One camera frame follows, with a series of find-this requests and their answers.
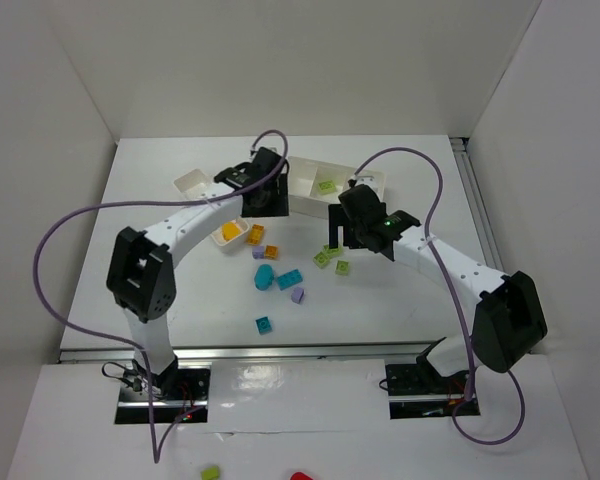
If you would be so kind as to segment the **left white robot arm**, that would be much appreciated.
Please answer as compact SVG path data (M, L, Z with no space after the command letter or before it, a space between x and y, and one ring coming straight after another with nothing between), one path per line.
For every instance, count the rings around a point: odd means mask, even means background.
M127 227L117 235L106 286L127 318L135 368L154 386L162 388L178 369L167 319L176 298L176 267L230 221L287 216L284 163L283 156L261 147L249 161L222 170L200 188L192 206L141 231Z

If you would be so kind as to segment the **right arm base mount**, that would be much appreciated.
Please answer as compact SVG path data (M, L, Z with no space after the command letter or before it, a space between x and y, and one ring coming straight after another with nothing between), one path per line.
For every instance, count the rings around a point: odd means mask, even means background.
M468 370L441 376L428 362L438 343L441 340L430 344L411 363L385 365L385 377L378 387L388 395L392 420L451 417L464 401Z

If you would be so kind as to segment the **small purple lego brick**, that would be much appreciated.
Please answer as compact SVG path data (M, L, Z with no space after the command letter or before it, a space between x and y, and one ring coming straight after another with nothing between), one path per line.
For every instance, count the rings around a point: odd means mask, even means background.
M265 255L264 246L254 246L252 249L252 257L254 259L263 259Z

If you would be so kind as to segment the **yellow round flower lego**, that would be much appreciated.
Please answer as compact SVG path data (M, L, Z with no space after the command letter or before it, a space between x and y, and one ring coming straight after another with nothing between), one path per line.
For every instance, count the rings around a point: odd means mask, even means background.
M242 229L236 222L227 222L221 227L221 233L225 242L231 242L241 235Z

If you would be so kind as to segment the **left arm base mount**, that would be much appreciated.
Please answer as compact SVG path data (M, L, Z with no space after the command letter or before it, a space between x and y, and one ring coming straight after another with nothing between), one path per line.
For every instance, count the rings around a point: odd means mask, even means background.
M114 423L142 425L149 423L148 384L128 365L106 362L101 374L120 384ZM170 424L184 415L182 423L201 424L208 421L208 396L211 370L194 367L179 369L174 383L165 393L154 390L156 424Z

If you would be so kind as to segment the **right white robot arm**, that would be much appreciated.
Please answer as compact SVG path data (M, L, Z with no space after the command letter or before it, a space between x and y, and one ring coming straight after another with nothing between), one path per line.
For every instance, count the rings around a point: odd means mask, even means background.
M328 207L329 246L341 242L410 267L453 293L467 327L436 343L425 359L442 377L469 360L497 373L509 371L548 332L538 292L522 271L507 275L464 255L412 215L387 206L367 185L356 185Z

